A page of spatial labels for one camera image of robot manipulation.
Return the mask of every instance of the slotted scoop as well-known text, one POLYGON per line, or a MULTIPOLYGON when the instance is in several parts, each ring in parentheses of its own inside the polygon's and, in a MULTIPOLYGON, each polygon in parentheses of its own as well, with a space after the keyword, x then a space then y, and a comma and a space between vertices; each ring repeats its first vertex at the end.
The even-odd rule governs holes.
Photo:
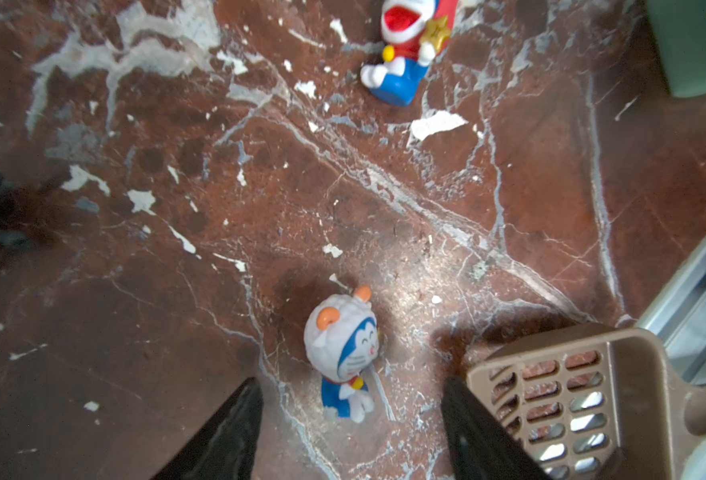
POLYGON ((551 478, 680 478, 706 438, 706 387, 641 329, 586 324, 524 337, 468 388, 551 478))

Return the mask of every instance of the doraemon figurine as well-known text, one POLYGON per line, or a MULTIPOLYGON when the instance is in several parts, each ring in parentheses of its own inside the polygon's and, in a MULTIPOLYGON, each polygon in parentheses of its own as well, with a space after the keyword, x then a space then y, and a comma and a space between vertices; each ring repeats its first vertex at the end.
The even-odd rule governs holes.
POLYGON ((446 47, 456 10, 457 0, 385 0, 385 62, 361 68, 361 81, 374 96, 397 107, 411 103, 427 67, 446 47))
POLYGON ((358 375, 377 358, 380 347, 370 298, 368 286, 359 286, 353 296, 332 295, 313 310, 305 324, 305 351, 323 376, 324 408, 356 423, 375 409, 369 389, 358 375))

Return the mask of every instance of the red doraemon figurine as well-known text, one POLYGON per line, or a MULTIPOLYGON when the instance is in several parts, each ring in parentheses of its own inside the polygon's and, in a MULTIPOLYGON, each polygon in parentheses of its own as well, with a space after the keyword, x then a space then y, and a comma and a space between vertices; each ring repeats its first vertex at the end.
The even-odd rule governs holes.
POLYGON ((399 107, 411 103, 427 67, 446 47, 456 11, 457 0, 385 0, 385 62, 361 69, 361 81, 374 96, 399 107))

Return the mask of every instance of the white foot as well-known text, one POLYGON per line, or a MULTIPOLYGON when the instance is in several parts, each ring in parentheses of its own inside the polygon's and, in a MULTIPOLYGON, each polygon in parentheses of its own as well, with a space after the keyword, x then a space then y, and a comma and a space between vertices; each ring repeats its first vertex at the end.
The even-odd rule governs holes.
POLYGON ((375 410, 375 401, 371 399, 371 395, 363 390, 359 390, 356 395, 359 397, 365 412, 371 413, 375 410))
POLYGON ((384 65, 364 65, 361 67, 361 82, 367 88, 379 88, 385 81, 387 67, 384 65))
POLYGON ((363 422, 366 415, 364 413, 364 406, 358 401, 357 398, 355 398, 355 396, 349 398, 348 401, 351 404, 351 420, 356 423, 363 422))
POLYGON ((406 71, 406 59, 404 57, 396 57, 390 62, 383 63, 387 72, 397 77, 403 77, 406 71))

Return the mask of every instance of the red marble floor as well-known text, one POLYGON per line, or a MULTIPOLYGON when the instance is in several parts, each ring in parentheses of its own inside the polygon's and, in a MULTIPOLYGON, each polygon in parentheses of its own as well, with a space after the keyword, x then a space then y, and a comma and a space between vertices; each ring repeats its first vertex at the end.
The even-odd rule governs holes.
POLYGON ((38 242, 0 252, 0 478, 148 478, 247 376, 254 478, 447 478, 441 379, 632 324, 706 234, 706 96, 669 97, 641 5, 469 0, 405 109, 357 79, 380 6, 0 0, 38 242), (418 141, 438 110, 467 123, 418 141), (302 331, 357 283, 377 406, 332 424, 302 331))

